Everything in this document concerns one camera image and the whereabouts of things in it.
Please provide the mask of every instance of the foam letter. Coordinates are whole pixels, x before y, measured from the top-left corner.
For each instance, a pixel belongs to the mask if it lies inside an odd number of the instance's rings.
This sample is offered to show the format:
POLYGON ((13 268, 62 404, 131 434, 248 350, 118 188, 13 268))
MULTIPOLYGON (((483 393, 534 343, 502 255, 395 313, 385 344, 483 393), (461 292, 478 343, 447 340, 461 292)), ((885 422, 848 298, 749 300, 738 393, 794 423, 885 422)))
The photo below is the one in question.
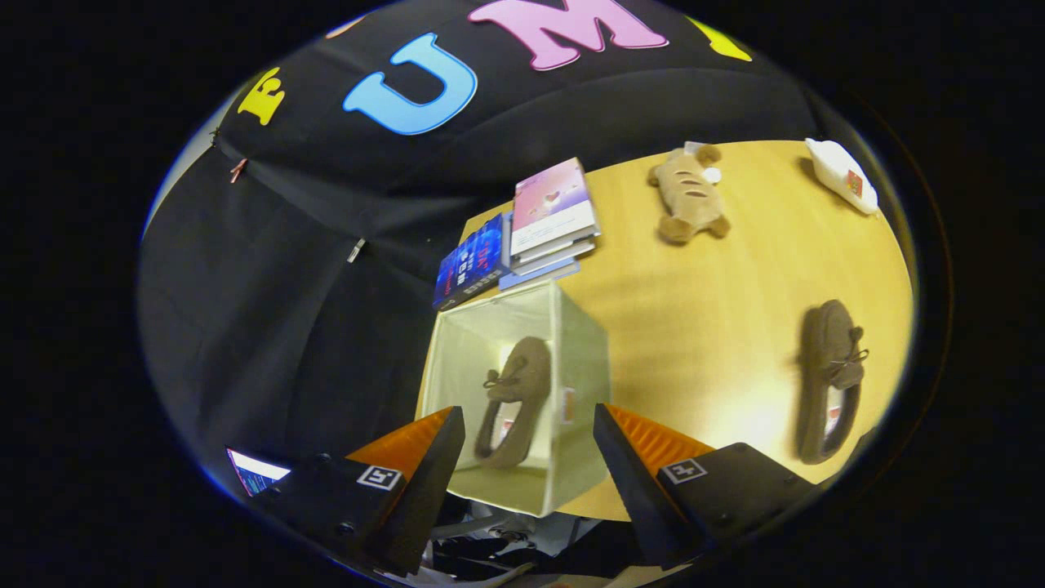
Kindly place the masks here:
POLYGON ((471 22, 492 21, 514 34, 530 51, 530 66, 538 71, 555 69, 576 61, 580 51, 552 41, 549 32, 568 39, 593 51, 606 48, 599 30, 601 22, 610 31, 609 41, 625 49, 664 47, 668 40, 613 0, 562 0, 564 10, 524 0, 497 0, 468 15, 471 22))
POLYGON ((376 72, 364 77, 345 96, 345 112, 358 110, 393 133, 419 135, 454 118, 475 95, 475 72, 439 48, 434 32, 407 43, 390 61, 393 65, 411 62, 426 70, 442 80, 443 93, 428 103, 415 103, 386 86, 385 74, 376 72))
POLYGON ((256 115, 258 120, 261 121, 262 126, 272 120, 272 115, 276 113, 276 109, 279 108, 279 103, 283 101, 283 97, 286 95, 286 92, 282 90, 276 92, 282 84, 278 77, 273 77, 278 71, 279 68, 274 67, 266 71, 261 76, 261 79, 258 79, 258 83, 243 96, 243 101, 239 102, 236 114, 246 110, 256 115))
POLYGON ((743 60, 745 62, 751 61, 751 55, 744 52, 743 49, 737 46, 728 37, 722 34, 721 32, 715 30, 714 28, 707 26, 702 22, 697 22, 690 17, 686 17, 694 26, 700 29, 700 32, 704 33, 704 37, 712 42, 712 49, 719 53, 720 55, 725 55, 727 57, 733 57, 735 60, 743 60))
POLYGON ((339 26, 338 28, 331 30, 330 32, 327 32, 326 33, 326 38, 327 39, 333 39, 334 37, 338 37, 342 32, 345 32, 346 30, 348 30, 348 29, 352 28, 353 26, 355 26, 356 23, 358 23, 359 21, 362 21, 365 18, 367 18, 367 15, 363 15, 362 17, 358 17, 358 18, 356 18, 354 20, 348 21, 347 23, 339 26))

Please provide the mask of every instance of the letter m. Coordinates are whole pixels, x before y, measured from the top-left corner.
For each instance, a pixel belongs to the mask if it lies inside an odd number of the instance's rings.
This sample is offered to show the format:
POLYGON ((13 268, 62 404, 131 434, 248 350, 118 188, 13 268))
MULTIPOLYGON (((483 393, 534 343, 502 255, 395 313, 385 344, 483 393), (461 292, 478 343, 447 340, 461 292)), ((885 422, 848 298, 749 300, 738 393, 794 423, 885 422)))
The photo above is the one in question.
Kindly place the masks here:
POLYGON ((609 41, 625 49, 664 47, 668 40, 613 0, 562 0, 564 10, 524 0, 497 0, 468 15, 471 22, 491 21, 514 34, 530 51, 530 66, 538 71, 555 69, 576 61, 580 51, 552 41, 555 34, 602 51, 606 44, 601 22, 612 34, 609 41))

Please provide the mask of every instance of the pink book cover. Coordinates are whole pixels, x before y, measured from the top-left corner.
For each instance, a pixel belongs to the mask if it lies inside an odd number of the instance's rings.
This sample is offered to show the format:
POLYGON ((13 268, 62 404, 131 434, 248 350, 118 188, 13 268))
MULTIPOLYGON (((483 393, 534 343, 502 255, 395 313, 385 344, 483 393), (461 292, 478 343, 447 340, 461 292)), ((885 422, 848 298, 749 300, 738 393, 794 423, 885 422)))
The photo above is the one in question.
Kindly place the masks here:
POLYGON ((515 185, 511 253, 516 255, 595 224, 595 212, 576 157, 515 185))

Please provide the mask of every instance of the fabric storage box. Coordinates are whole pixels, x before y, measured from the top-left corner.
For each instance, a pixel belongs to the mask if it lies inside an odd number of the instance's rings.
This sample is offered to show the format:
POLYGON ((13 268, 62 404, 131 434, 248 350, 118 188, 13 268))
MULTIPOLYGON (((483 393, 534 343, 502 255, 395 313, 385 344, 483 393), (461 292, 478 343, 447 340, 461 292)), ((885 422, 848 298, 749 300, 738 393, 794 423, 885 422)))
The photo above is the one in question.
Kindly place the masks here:
POLYGON ((458 496, 543 517, 608 475, 591 433, 595 405, 610 402, 606 332, 555 280, 441 313, 422 394, 424 415, 462 407, 465 442, 447 488, 458 496), (552 390, 530 452, 514 468, 481 467, 474 447, 489 402, 483 382, 528 336, 543 339, 552 356, 552 390))

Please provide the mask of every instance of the wooden table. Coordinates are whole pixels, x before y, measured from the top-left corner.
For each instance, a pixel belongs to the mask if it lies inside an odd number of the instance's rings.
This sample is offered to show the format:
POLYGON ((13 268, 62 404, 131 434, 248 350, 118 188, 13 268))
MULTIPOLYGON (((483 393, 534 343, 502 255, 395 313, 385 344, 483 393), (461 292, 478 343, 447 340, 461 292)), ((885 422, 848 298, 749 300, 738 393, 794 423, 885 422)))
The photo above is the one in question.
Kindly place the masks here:
MULTIPOLYGON (((613 404, 712 447, 745 442, 818 484, 892 400, 911 338, 907 266, 880 212, 865 216, 816 181, 803 142, 719 147, 718 189, 733 225, 725 238, 663 241, 664 207, 646 177, 667 154, 619 163, 585 175, 603 234, 581 271, 559 284, 608 334, 613 404), (831 299, 864 328, 870 356, 849 439, 832 458, 807 466, 795 441, 800 326, 807 310, 831 299)), ((462 240, 509 209, 470 218, 462 240)), ((560 511, 629 520, 608 478, 560 511)))

